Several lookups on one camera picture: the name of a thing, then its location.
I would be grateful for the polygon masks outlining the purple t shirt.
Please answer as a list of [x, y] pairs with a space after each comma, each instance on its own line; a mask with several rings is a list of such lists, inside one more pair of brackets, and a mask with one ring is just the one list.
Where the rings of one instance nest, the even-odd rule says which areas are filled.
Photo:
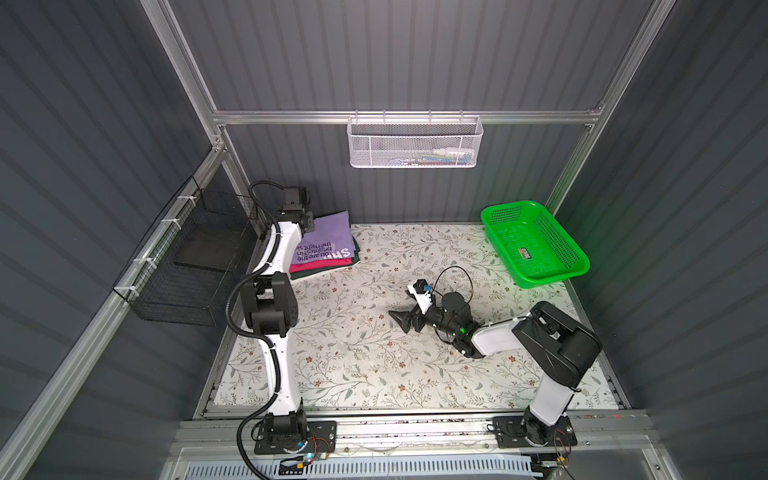
[[315, 219], [313, 232], [303, 235], [292, 258], [291, 269], [326, 260], [351, 260], [356, 250], [348, 211]]

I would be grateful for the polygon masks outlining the green plastic basket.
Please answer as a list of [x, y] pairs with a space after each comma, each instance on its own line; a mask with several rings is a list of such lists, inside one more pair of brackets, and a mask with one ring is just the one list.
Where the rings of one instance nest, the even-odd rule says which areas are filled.
[[515, 201], [481, 212], [486, 236], [516, 285], [531, 289], [586, 274], [587, 254], [541, 204]]

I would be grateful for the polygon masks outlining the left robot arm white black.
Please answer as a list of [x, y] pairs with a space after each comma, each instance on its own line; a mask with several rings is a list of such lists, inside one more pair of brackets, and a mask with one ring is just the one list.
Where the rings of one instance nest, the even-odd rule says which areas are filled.
[[238, 288], [241, 324], [248, 336], [257, 337], [263, 354], [270, 394], [266, 412], [289, 416], [302, 409], [292, 360], [299, 306], [289, 268], [303, 236], [314, 229], [314, 219], [304, 205], [287, 203], [274, 217], [261, 213], [259, 225], [264, 231], [252, 255], [250, 280]]

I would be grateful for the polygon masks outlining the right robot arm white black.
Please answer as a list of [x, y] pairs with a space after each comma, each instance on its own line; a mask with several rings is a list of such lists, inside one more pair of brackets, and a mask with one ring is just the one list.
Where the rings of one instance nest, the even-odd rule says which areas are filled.
[[482, 324], [458, 292], [446, 293], [437, 301], [430, 286], [414, 284], [409, 296], [416, 301], [413, 308], [388, 312], [404, 333], [430, 327], [441, 341], [470, 359], [519, 349], [528, 352], [543, 371], [523, 417], [529, 436], [556, 429], [603, 348], [592, 330], [547, 301], [511, 319]]

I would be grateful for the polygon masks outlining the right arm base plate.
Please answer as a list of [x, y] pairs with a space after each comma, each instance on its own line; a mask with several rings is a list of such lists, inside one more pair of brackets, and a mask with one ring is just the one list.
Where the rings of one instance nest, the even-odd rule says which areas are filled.
[[568, 416], [561, 416], [548, 426], [535, 416], [505, 415], [493, 417], [487, 430], [494, 435], [499, 448], [564, 447], [578, 445]]

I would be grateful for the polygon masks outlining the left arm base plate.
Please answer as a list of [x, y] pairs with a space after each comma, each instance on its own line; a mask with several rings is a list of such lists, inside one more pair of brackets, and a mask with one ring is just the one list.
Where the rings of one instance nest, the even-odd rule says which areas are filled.
[[335, 421], [299, 421], [287, 417], [262, 421], [251, 438], [256, 455], [330, 454], [335, 451], [338, 424]]

